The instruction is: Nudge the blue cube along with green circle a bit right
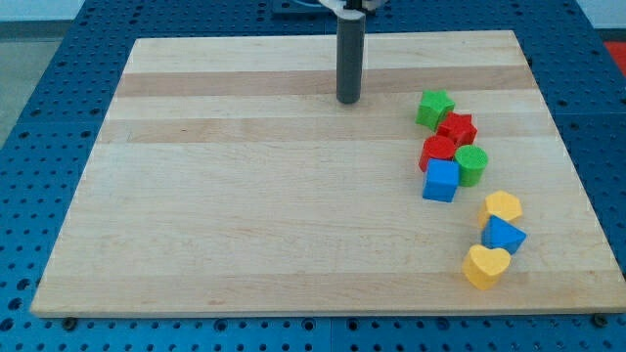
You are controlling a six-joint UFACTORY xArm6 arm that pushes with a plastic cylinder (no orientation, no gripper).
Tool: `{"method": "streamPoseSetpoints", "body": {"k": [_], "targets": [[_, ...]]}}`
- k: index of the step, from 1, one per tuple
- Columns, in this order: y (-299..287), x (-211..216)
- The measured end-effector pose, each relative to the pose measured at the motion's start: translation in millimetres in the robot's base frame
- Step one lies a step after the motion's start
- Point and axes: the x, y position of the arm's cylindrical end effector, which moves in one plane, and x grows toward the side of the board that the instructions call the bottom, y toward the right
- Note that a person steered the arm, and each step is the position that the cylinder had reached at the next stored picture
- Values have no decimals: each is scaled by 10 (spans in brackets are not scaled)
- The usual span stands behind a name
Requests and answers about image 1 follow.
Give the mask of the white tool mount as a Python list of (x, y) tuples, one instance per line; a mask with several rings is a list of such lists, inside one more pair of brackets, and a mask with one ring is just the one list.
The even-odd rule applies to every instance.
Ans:
[(388, 0), (319, 0), (319, 3), (342, 20), (360, 20), (374, 13)]

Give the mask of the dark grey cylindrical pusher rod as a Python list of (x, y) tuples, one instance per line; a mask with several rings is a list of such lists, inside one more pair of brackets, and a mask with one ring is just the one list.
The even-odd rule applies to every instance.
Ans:
[(337, 19), (336, 98), (343, 104), (360, 100), (366, 17)]

